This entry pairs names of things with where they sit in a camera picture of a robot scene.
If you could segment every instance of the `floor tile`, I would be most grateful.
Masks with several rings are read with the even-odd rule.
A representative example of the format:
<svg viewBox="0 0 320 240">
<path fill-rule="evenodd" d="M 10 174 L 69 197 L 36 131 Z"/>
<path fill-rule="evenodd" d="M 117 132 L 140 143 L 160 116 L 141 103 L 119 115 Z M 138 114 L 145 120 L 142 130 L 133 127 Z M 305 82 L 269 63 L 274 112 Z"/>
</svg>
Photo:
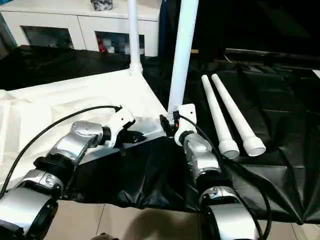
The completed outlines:
<svg viewBox="0 0 320 240">
<path fill-rule="evenodd" d="M 292 223 L 292 226 L 298 240 L 320 240 L 320 225 Z"/>
<path fill-rule="evenodd" d="M 265 231 L 267 221 L 259 220 L 262 232 Z M 267 240 L 296 240 L 296 234 L 291 223 L 273 221 Z"/>
<path fill-rule="evenodd" d="M 96 236 L 103 204 L 58 203 L 59 209 L 45 240 L 90 240 Z"/>
<path fill-rule="evenodd" d="M 198 215 L 106 204 L 98 228 L 103 232 L 120 240 L 198 240 Z"/>
</svg>

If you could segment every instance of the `white cabinet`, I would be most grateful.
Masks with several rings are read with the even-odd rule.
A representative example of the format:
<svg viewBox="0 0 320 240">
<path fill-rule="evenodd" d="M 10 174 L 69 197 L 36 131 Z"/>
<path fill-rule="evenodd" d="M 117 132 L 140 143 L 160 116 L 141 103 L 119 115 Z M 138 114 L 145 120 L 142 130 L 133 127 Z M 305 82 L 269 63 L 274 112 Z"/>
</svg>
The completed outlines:
<svg viewBox="0 0 320 240">
<path fill-rule="evenodd" d="M 158 55 L 161 2 L 137 0 L 140 52 L 145 56 Z M 90 0 L 13 0 L 0 6 L 0 12 L 19 46 L 128 53 L 127 0 L 113 0 L 108 11 L 94 11 Z"/>
</svg>

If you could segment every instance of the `black tablecloth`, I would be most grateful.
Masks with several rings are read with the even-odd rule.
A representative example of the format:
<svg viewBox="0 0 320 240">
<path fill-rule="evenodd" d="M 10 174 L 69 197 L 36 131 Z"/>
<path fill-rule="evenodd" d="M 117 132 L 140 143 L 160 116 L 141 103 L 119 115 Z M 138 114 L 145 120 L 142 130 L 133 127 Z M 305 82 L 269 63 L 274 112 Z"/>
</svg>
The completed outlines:
<svg viewBox="0 0 320 240">
<path fill-rule="evenodd" d="M 172 60 L 144 58 L 142 64 L 145 79 L 166 107 Z M 128 66 L 129 58 L 121 55 L 23 46 L 0 61 L 1 88 L 13 90 Z M 273 219 L 320 223 L 320 80 L 310 70 L 276 66 L 222 64 L 210 72 L 195 66 L 190 65 L 184 103 L 195 104 L 198 124 L 214 144 L 218 144 L 217 136 L 200 78 L 212 73 L 218 73 L 265 143 L 266 153 L 246 156 L 242 140 L 221 104 L 240 147 L 236 161 L 253 173 L 252 181 L 265 189 Z M 228 170 L 237 192 L 264 219 L 266 211 L 260 193 L 241 177 L 241 172 Z M 66 198 L 121 207 L 199 211 L 198 193 L 182 149 L 166 137 L 133 147 L 126 156 L 115 153 L 81 165 Z"/>
</svg>

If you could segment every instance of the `white pvc pipe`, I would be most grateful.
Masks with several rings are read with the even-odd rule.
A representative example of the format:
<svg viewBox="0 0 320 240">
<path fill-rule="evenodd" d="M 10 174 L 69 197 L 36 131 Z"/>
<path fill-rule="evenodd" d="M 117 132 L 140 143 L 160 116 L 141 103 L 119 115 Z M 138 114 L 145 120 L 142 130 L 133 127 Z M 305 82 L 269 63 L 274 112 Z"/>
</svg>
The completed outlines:
<svg viewBox="0 0 320 240">
<path fill-rule="evenodd" d="M 168 113 L 178 110 L 184 100 L 192 41 L 199 0 L 182 0 L 176 37 Z"/>
<path fill-rule="evenodd" d="M 235 159 L 239 156 L 238 145 L 231 136 L 224 115 L 222 114 L 222 111 L 220 109 L 218 100 L 210 85 L 208 76 L 203 75 L 201 79 L 206 99 L 208 100 L 216 134 L 219 139 L 219 150 L 221 154 L 228 159 Z"/>
<path fill-rule="evenodd" d="M 128 0 L 129 40 L 130 40 L 130 72 L 141 73 L 140 43 L 138 32 L 137 0 Z"/>
<path fill-rule="evenodd" d="M 255 135 L 218 75 L 213 74 L 211 78 L 232 118 L 232 121 L 234 122 L 234 125 L 236 126 L 236 129 L 240 133 L 246 153 L 250 157 L 263 154 L 266 151 L 266 146 L 261 139 Z"/>
</svg>

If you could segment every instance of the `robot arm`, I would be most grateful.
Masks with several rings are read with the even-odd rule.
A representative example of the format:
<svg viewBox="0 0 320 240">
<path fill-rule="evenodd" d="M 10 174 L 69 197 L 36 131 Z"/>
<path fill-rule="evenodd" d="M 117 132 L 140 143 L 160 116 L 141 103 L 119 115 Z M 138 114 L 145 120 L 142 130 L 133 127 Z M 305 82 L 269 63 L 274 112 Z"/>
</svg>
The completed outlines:
<svg viewBox="0 0 320 240">
<path fill-rule="evenodd" d="M 58 210 L 57 200 L 87 150 L 98 145 L 115 147 L 118 134 L 134 122 L 125 108 L 117 111 L 106 126 L 75 122 L 45 157 L 35 160 L 35 169 L 0 199 L 0 238 L 44 239 Z"/>
<path fill-rule="evenodd" d="M 193 104 L 181 105 L 179 115 L 197 122 Z M 257 240 L 255 222 L 237 197 L 232 181 L 225 172 L 212 147 L 196 128 L 183 118 L 178 120 L 174 140 L 183 146 L 186 161 L 199 191 L 199 203 L 206 223 L 215 240 Z"/>
</svg>

